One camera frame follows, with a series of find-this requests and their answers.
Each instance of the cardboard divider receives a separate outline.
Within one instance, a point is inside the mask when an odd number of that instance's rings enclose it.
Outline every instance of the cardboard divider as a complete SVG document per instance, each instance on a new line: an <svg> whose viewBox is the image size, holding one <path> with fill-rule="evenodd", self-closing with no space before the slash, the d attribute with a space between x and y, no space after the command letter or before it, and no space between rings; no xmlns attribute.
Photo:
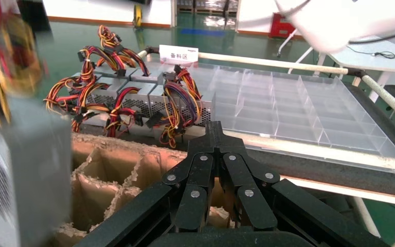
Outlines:
<svg viewBox="0 0 395 247"><path fill-rule="evenodd" d="M72 181L72 190L71 222L73 227L89 232L93 225L104 221L104 213L111 205L119 187L79 174Z"/></svg>
<svg viewBox="0 0 395 247"><path fill-rule="evenodd" d="M131 175L140 154L127 150L94 149L81 173L104 182L122 184Z"/></svg>
<svg viewBox="0 0 395 247"><path fill-rule="evenodd" d="M82 165L87 159L90 153L85 153L81 151L74 151L72 153L72 171L78 169L79 166Z"/></svg>
<svg viewBox="0 0 395 247"><path fill-rule="evenodd" d="M119 211L119 209L121 209L131 200L133 200L138 194L140 194L140 192L141 189L134 186L122 187L117 192L108 210L105 212L105 218L107 219L115 212Z"/></svg>

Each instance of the black connector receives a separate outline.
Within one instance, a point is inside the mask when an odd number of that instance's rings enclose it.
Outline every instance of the black connector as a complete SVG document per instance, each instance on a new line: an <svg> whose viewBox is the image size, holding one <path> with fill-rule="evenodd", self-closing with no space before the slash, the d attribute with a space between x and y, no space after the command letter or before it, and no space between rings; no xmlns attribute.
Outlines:
<svg viewBox="0 0 395 247"><path fill-rule="evenodd" d="M348 76L356 76L362 78L363 76L367 75L367 73L359 68L347 68L348 69Z"/></svg>
<svg viewBox="0 0 395 247"><path fill-rule="evenodd" d="M85 113L87 113L88 112L88 110L87 110L87 108L85 108L85 107L81 107L80 109L79 109L79 113L80 114L85 114Z"/></svg>
<svg viewBox="0 0 395 247"><path fill-rule="evenodd" d="M82 52L80 52L80 51L78 52L78 58L79 58L80 62L84 62L84 60L85 60L84 54Z"/></svg>
<svg viewBox="0 0 395 247"><path fill-rule="evenodd" d="M114 47L114 51L119 52L122 51L124 49L124 47L122 45L117 45L116 47Z"/></svg>
<svg viewBox="0 0 395 247"><path fill-rule="evenodd" d="M109 55L113 54L116 50L115 48L105 47L103 51Z"/></svg>
<svg viewBox="0 0 395 247"><path fill-rule="evenodd" d="M176 64L173 70L176 74L179 74L183 69L178 64Z"/></svg>
<svg viewBox="0 0 395 247"><path fill-rule="evenodd" d="M164 72L163 77L167 81L175 81L176 74L174 72Z"/></svg>
<svg viewBox="0 0 395 247"><path fill-rule="evenodd" d="M156 112L148 121L146 121L146 126L151 129L161 121L162 117L164 117L164 115L161 112Z"/></svg>
<svg viewBox="0 0 395 247"><path fill-rule="evenodd" d="M74 120L75 120L77 123L82 123L82 121L84 120L84 115L82 115L82 114L77 114L77 115L75 115Z"/></svg>
<svg viewBox="0 0 395 247"><path fill-rule="evenodd" d="M152 54L152 53L159 54L159 47L148 46L148 47L146 47L145 51L148 54Z"/></svg>
<svg viewBox="0 0 395 247"><path fill-rule="evenodd" d="M117 77L125 77L125 76L127 75L127 70L121 68L121 69L119 69L119 70L116 72L116 75L117 75Z"/></svg>
<svg viewBox="0 0 395 247"><path fill-rule="evenodd" d="M143 126L143 114L140 112L136 112L134 114L134 121L136 125Z"/></svg>
<svg viewBox="0 0 395 247"><path fill-rule="evenodd" d="M90 112L90 113L86 114L85 117L86 117L87 119L89 119L89 118L94 117L94 116L96 116L96 115L99 115L99 113Z"/></svg>
<svg viewBox="0 0 395 247"><path fill-rule="evenodd" d="M174 132L176 135L183 135L183 134L185 134L184 122L183 122L182 119L179 120L178 128L177 128L177 129L174 129L173 132Z"/></svg>

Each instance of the cardboard compartment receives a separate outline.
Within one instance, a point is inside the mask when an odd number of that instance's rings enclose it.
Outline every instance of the cardboard compartment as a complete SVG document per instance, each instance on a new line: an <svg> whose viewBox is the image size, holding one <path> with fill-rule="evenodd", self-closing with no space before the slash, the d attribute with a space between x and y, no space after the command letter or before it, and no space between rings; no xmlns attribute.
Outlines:
<svg viewBox="0 0 395 247"><path fill-rule="evenodd" d="M140 159L140 154L132 151L97 148L79 172L104 182L122 184Z"/></svg>
<svg viewBox="0 0 395 247"><path fill-rule="evenodd" d="M72 156L72 171L76 170L82 163L87 160L90 153L82 151L74 151Z"/></svg>
<svg viewBox="0 0 395 247"><path fill-rule="evenodd" d="M71 222L73 227L89 232L93 225L104 221L104 214L111 205L119 186L77 175L72 180L73 203Z"/></svg>
<svg viewBox="0 0 395 247"><path fill-rule="evenodd" d="M187 156L185 152L84 134L73 134L73 153L73 213L48 247L75 245ZM208 225L232 225L223 204L223 191L216 179L212 194L216 207L210 209Z"/></svg>

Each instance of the pallet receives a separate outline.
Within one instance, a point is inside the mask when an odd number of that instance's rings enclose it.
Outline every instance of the pallet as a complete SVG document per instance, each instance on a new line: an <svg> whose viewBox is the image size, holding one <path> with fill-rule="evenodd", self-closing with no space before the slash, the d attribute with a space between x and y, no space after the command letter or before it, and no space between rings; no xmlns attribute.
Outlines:
<svg viewBox="0 0 395 247"><path fill-rule="evenodd" d="M178 8L180 12L194 12L193 8Z"/></svg>

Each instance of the transparent storage box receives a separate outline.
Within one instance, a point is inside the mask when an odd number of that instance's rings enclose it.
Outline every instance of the transparent storage box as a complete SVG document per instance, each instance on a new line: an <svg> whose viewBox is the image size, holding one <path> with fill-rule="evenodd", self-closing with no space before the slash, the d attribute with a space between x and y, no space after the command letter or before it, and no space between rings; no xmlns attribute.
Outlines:
<svg viewBox="0 0 395 247"><path fill-rule="evenodd" d="M157 72L173 71L157 62ZM215 92L215 120L225 130L395 157L395 145L338 78L202 63L188 70L200 91Z"/></svg>

